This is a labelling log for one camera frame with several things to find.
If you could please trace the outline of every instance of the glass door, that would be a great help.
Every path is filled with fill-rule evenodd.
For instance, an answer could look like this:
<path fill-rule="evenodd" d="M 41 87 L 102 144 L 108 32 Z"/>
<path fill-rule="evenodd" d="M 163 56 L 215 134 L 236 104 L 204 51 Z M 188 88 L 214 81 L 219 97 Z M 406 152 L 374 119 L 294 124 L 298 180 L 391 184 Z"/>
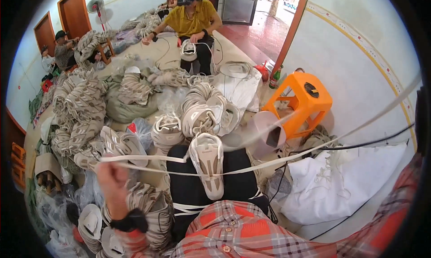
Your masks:
<path fill-rule="evenodd" d="M 224 24 L 252 25 L 257 0 L 223 0 Z"/>

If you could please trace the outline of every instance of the shoe logo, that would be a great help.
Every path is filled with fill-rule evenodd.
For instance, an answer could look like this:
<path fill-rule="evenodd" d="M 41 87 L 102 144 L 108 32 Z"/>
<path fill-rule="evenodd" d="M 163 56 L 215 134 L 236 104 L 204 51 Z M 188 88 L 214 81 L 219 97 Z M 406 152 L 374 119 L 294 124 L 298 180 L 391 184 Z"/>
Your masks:
<path fill-rule="evenodd" d="M 192 115 L 191 115 L 191 120 L 194 120 L 194 118 L 196 118 L 196 116 L 199 114 L 199 112 L 198 111 L 196 111 L 196 112 L 194 112 Z"/>

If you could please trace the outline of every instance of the brown door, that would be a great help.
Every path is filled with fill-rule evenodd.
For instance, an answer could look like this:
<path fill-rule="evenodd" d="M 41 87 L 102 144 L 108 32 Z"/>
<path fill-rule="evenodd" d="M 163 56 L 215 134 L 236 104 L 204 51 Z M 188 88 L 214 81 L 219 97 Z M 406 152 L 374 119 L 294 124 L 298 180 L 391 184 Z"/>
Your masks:
<path fill-rule="evenodd" d="M 69 31 L 67 35 L 69 39 L 82 37 L 90 30 L 84 0 L 61 0 L 58 7 L 63 29 Z"/>
<path fill-rule="evenodd" d="M 48 47 L 48 54 L 54 57 L 55 35 L 49 12 L 39 21 L 34 30 L 39 50 L 46 45 Z"/>

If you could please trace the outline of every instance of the yellow shirt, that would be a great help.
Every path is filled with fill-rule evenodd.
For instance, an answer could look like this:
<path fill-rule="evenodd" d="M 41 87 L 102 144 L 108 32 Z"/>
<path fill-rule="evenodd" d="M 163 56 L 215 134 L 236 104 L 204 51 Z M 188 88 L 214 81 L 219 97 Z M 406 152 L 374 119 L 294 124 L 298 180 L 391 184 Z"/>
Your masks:
<path fill-rule="evenodd" d="M 197 3 L 192 19 L 187 17 L 185 6 L 177 6 L 165 18 L 165 23 L 172 27 L 178 36 L 191 36 L 210 27 L 211 17 L 216 12 L 210 1 L 202 0 Z"/>

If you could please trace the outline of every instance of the red plaid shirt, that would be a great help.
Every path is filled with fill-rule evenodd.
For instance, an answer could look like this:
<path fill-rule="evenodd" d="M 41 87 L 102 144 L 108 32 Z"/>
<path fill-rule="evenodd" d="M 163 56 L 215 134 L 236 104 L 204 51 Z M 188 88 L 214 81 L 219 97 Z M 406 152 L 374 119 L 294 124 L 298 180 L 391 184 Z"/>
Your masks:
<path fill-rule="evenodd" d="M 273 224 L 255 205 L 218 201 L 190 224 L 186 237 L 170 257 L 376 257 L 388 246 L 416 192 L 421 158 L 412 159 L 380 205 L 373 220 L 358 232 L 334 243 L 305 240 Z M 129 257 L 155 257 L 145 234 L 116 231 Z"/>

